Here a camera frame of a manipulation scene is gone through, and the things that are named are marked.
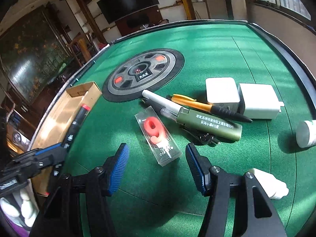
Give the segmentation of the left gloved hand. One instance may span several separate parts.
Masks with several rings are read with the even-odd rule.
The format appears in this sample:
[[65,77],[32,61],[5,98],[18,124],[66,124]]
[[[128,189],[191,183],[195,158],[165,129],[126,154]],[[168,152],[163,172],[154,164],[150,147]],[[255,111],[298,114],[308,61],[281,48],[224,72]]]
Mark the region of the left gloved hand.
[[31,181],[26,187],[2,197],[1,209],[14,226],[30,232],[39,213]]

